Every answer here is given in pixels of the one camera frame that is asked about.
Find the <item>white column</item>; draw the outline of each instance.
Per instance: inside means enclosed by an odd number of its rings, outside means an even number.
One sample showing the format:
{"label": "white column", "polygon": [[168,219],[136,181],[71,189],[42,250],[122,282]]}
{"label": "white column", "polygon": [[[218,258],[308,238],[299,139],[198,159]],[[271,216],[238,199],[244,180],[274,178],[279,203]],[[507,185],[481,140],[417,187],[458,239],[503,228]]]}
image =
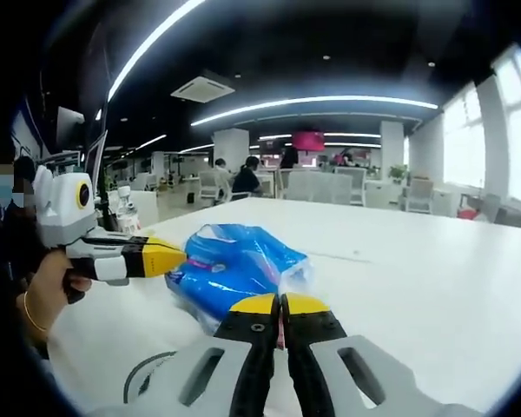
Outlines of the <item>white column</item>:
{"label": "white column", "polygon": [[508,129],[495,76],[477,87],[485,130],[485,192],[507,198],[510,185]]}
{"label": "white column", "polygon": [[236,172],[249,156],[249,132],[243,129],[219,130],[212,136],[214,160],[226,161],[227,168]]}
{"label": "white column", "polygon": [[156,176],[157,184],[161,178],[166,178],[166,174],[164,172],[164,152],[153,152],[150,162],[150,172],[152,175]]}
{"label": "white column", "polygon": [[382,179],[388,178],[388,171],[392,165],[403,165],[403,146],[405,135],[403,124],[399,122],[380,123],[380,142],[382,144]]}

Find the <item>human hand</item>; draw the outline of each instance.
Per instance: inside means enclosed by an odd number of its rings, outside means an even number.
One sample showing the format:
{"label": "human hand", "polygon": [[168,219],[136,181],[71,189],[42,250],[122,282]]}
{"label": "human hand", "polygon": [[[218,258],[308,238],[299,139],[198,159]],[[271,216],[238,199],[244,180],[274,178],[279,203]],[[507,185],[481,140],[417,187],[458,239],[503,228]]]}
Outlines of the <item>human hand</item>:
{"label": "human hand", "polygon": [[[61,250],[47,254],[33,276],[27,294],[25,307],[35,324],[48,333],[56,317],[68,305],[68,297],[63,289],[63,277],[66,271],[73,268],[69,258]],[[91,280],[81,276],[70,276],[72,288],[86,292],[90,289]]]}

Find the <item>office desk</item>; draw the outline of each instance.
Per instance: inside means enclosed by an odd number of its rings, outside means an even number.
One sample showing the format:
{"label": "office desk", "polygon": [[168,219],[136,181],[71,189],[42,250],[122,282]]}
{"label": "office desk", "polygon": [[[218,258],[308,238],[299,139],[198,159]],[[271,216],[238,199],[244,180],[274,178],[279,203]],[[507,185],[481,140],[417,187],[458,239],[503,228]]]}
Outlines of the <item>office desk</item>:
{"label": "office desk", "polygon": [[[521,229],[249,198],[143,233],[183,244],[203,224],[223,222],[260,225],[307,253],[314,294],[344,329],[404,362],[431,397],[485,412],[520,375]],[[124,379],[137,362],[199,337],[192,319],[168,308],[171,298],[162,279],[133,280],[126,288],[97,283],[53,327],[49,352],[58,379],[72,391],[121,401]],[[272,381],[278,386],[269,396],[273,404],[296,405],[286,374],[283,362]]]}

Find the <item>blue plastic bag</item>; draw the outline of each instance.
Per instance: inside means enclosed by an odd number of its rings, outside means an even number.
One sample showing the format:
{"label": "blue plastic bag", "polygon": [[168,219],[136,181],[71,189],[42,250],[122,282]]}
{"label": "blue plastic bag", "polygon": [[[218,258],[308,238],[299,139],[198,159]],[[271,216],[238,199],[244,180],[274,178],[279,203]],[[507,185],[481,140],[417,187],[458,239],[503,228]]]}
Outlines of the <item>blue plastic bag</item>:
{"label": "blue plastic bag", "polygon": [[188,239],[185,252],[188,261],[166,274],[166,282],[207,315],[198,317],[207,328],[244,298],[278,293],[284,280],[307,281],[307,256],[260,227],[206,225]]}

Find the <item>office floor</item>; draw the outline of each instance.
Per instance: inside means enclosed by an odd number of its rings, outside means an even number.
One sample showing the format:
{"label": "office floor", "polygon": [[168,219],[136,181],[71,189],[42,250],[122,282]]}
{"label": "office floor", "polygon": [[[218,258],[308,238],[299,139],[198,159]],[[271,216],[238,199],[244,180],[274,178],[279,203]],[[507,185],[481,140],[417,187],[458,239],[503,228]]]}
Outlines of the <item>office floor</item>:
{"label": "office floor", "polygon": [[[196,198],[198,189],[191,189],[195,192],[194,204],[187,203],[187,193],[189,189],[183,185],[178,185],[173,189],[158,193],[156,202],[158,204],[158,216],[160,222],[209,207],[209,202],[201,202]],[[399,210],[397,204],[389,204],[388,208],[390,210]]]}

